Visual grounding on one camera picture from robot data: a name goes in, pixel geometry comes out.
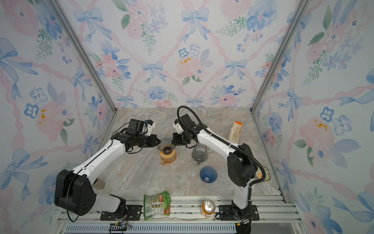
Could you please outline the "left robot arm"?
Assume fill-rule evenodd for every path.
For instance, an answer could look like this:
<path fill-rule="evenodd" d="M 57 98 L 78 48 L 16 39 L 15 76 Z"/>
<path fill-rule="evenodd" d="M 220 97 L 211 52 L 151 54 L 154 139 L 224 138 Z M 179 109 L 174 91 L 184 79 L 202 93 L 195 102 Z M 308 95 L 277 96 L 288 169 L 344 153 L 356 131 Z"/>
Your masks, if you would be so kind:
<path fill-rule="evenodd" d="M 98 195 L 93 190 L 99 175 L 119 156 L 133 154 L 134 147 L 154 148 L 160 144 L 152 134 L 152 120 L 131 119 L 115 132 L 103 148 L 71 171 L 62 170 L 56 177 L 54 204 L 77 216 L 104 212 L 115 220 L 124 220 L 129 212 L 126 200 L 115 195 Z"/>

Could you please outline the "grey glass dripper cone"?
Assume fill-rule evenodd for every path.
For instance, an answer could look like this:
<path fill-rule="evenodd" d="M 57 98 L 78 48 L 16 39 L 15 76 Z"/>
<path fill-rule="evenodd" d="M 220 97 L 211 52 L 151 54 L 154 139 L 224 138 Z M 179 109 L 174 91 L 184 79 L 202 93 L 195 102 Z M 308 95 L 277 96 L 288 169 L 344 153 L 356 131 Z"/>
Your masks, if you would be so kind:
<path fill-rule="evenodd" d="M 159 145 L 157 145 L 157 148 L 159 151 L 161 151 L 164 147 L 171 147 L 171 148 L 175 148 L 176 146 L 173 145 L 171 142 L 172 142 L 172 137 L 163 137 L 161 138 L 161 143 Z"/>

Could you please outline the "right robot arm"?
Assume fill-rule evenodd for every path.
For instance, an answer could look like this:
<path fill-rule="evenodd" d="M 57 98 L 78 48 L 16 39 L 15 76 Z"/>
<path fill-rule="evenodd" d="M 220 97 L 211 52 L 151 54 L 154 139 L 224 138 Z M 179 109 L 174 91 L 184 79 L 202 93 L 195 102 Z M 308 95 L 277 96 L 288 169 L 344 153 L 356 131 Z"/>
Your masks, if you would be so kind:
<path fill-rule="evenodd" d="M 173 127 L 176 130 L 172 135 L 173 144 L 187 146 L 195 141 L 227 160 L 228 176 L 235 184 L 231 202 L 233 216 L 240 221 L 251 220 L 252 187 L 266 179 L 265 169 L 254 158 L 251 148 L 247 144 L 238 145 L 214 133 L 191 108 L 184 105 L 178 107 Z"/>

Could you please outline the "coffee filter paper pack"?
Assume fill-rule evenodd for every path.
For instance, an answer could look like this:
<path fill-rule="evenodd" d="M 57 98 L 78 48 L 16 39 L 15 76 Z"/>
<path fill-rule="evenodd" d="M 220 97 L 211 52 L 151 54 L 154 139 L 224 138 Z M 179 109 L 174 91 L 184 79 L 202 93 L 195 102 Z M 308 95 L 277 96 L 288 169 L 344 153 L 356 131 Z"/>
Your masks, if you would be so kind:
<path fill-rule="evenodd" d="M 228 137 L 228 140 L 230 142 L 236 143 L 236 144 L 239 142 L 242 127 L 243 127 L 243 124 L 241 122 L 235 121 L 235 123 L 233 124 L 231 128 L 229 137 Z"/>

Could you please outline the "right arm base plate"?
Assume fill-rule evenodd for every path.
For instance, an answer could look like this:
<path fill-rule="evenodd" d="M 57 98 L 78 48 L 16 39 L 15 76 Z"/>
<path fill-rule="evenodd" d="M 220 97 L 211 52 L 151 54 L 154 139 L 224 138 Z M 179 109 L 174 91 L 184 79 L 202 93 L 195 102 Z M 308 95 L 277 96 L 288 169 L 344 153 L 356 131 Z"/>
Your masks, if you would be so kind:
<path fill-rule="evenodd" d="M 221 221 L 259 221 L 260 216 L 257 206 L 249 204 L 243 210 L 233 205 L 219 205 L 215 219 Z"/>

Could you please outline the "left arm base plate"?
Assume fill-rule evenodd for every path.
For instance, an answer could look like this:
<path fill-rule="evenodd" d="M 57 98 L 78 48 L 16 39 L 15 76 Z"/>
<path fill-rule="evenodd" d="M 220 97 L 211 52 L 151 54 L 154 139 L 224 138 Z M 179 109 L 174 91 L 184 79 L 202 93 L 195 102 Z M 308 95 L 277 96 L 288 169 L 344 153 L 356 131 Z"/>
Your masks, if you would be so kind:
<path fill-rule="evenodd" d="M 142 216 L 142 205 L 126 205 L 125 212 L 121 217 L 121 213 L 102 212 L 100 216 L 101 221 L 139 221 Z"/>

